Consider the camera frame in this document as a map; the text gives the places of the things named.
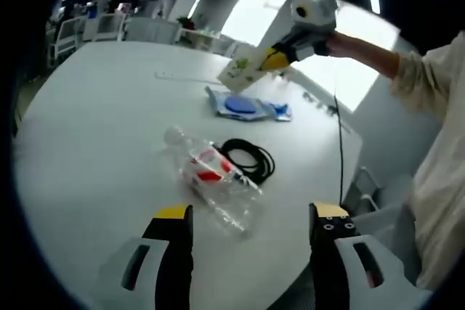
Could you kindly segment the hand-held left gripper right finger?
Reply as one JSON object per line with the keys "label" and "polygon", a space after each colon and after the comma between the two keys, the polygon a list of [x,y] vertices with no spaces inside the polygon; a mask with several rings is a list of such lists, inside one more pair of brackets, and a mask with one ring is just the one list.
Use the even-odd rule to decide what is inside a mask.
{"label": "hand-held left gripper right finger", "polygon": [[360,234],[341,207],[309,204],[310,267],[316,309],[420,309],[424,291],[404,275],[402,261]]}

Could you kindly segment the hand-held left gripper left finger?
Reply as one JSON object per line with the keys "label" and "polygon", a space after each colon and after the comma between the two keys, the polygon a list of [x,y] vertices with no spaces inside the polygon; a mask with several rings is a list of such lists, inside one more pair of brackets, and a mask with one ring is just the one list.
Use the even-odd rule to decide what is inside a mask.
{"label": "hand-held left gripper left finger", "polygon": [[127,240],[101,266],[101,309],[189,309],[193,272],[193,207],[156,213],[142,235]]}

